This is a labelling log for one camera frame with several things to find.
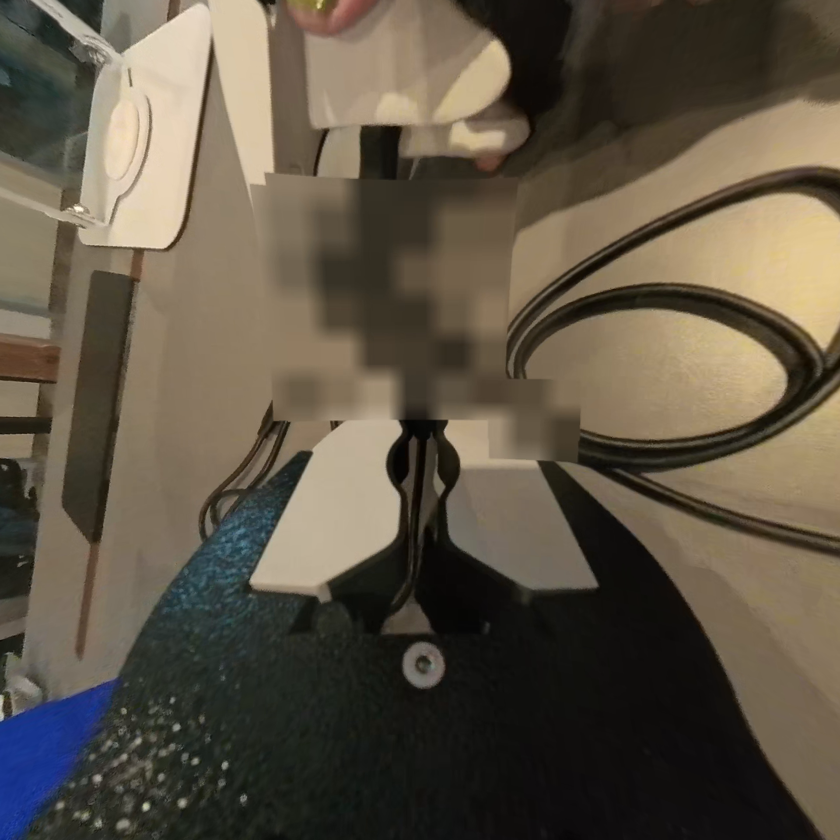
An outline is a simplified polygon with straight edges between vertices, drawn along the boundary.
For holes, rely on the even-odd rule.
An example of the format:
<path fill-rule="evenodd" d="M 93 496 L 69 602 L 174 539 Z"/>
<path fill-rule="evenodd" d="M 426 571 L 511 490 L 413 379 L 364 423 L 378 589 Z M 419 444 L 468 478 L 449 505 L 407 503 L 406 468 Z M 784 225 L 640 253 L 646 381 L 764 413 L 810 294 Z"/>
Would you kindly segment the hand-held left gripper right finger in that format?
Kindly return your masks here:
<path fill-rule="evenodd" d="M 434 631 L 487 631 L 543 597 L 598 582 L 539 464 L 490 456 L 488 422 L 442 423 L 437 504 L 426 528 L 418 604 Z"/>

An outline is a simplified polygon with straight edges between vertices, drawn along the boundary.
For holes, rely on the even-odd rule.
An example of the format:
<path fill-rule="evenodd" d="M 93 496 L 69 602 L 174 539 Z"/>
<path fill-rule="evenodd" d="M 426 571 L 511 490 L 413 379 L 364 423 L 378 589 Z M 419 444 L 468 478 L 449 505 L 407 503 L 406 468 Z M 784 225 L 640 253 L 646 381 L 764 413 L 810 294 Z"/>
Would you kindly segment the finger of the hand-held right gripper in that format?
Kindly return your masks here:
<path fill-rule="evenodd" d="M 511 105 L 490 105 L 452 123 L 405 127 L 401 133 L 401 158 L 476 160 L 506 156 L 520 148 L 530 132 L 529 119 L 521 111 Z"/>
<path fill-rule="evenodd" d="M 466 14 L 367 14 L 333 37 L 304 36 L 315 129 L 446 125 L 501 98 L 502 42 Z"/>

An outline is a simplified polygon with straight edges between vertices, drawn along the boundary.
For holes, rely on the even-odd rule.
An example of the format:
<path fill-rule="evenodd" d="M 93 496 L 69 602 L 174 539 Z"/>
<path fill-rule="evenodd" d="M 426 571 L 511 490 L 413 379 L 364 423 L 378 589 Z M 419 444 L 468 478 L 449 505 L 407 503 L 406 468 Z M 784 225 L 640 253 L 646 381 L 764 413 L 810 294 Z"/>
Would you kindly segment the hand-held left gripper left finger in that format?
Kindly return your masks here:
<path fill-rule="evenodd" d="M 380 631 L 408 574 L 409 440 L 399 422 L 343 422 L 317 444 L 250 587 L 337 602 Z"/>

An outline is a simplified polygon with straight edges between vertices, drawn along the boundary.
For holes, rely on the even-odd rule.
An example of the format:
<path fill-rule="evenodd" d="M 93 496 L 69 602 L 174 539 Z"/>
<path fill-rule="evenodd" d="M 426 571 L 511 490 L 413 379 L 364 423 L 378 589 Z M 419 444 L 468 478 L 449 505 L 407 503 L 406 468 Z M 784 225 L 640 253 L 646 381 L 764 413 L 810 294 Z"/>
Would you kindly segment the person's right hand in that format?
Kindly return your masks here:
<path fill-rule="evenodd" d="M 308 35 L 330 38 L 378 14 L 393 1 L 286 1 L 292 21 Z"/>

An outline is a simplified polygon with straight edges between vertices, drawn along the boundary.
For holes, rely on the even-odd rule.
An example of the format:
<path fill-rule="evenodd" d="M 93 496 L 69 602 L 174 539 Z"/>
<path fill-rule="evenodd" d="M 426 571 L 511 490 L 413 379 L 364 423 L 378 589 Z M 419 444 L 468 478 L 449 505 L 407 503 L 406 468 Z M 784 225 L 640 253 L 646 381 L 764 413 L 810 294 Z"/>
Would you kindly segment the white base document stand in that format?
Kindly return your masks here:
<path fill-rule="evenodd" d="M 213 40 L 209 8 L 196 3 L 119 53 L 63 4 L 33 5 L 98 68 L 80 196 L 60 208 L 2 186 L 2 199 L 77 227 L 84 245 L 168 249 L 192 189 Z"/>

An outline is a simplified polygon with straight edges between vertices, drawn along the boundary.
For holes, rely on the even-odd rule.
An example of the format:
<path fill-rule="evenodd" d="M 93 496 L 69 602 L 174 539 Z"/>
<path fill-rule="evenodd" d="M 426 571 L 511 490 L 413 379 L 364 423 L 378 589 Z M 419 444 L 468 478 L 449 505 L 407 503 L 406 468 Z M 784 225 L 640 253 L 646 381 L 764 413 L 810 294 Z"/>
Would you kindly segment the wooden desk with black legs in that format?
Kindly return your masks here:
<path fill-rule="evenodd" d="M 30 459 L 48 437 L 60 367 L 50 339 L 1 335 L 1 458 Z"/>

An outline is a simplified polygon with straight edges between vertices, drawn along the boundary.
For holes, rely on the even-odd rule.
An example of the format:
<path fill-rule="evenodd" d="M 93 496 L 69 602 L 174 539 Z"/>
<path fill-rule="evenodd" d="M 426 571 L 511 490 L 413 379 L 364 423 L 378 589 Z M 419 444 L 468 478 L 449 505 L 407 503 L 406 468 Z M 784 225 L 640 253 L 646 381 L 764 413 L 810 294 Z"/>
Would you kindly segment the blue box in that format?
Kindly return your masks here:
<path fill-rule="evenodd" d="M 119 679 L 49 700 L 1 723 L 1 838 L 20 838 L 68 776 Z"/>

